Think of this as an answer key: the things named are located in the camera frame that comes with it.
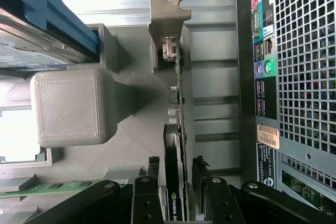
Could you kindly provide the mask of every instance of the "barcode sticker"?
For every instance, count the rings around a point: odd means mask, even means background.
[[[262,124],[257,125],[258,141],[272,148],[280,149],[279,130]]]

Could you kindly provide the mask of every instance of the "ventilation grille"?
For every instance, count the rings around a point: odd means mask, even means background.
[[[336,155],[336,0],[276,0],[280,136]]]
[[[330,177],[328,174],[316,170],[313,167],[305,165],[304,163],[284,154],[282,154],[282,162],[336,191],[336,178]]]

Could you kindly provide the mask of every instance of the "hard drive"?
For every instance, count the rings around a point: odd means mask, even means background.
[[[0,0],[0,69],[99,62],[99,39],[61,0]]]

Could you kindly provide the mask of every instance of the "green circuit board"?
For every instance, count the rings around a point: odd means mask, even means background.
[[[0,193],[0,198],[29,196],[29,195],[59,194],[59,193],[68,193],[70,191],[82,191],[99,181],[100,180],[69,181],[58,183],[32,183],[31,185],[28,185],[21,191]]]
[[[282,171],[282,182],[306,201],[326,214],[336,218],[336,202],[320,194],[288,173]]]

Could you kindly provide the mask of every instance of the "rear i/o panel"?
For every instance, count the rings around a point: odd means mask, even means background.
[[[258,180],[332,216],[335,6],[336,0],[251,0]]]

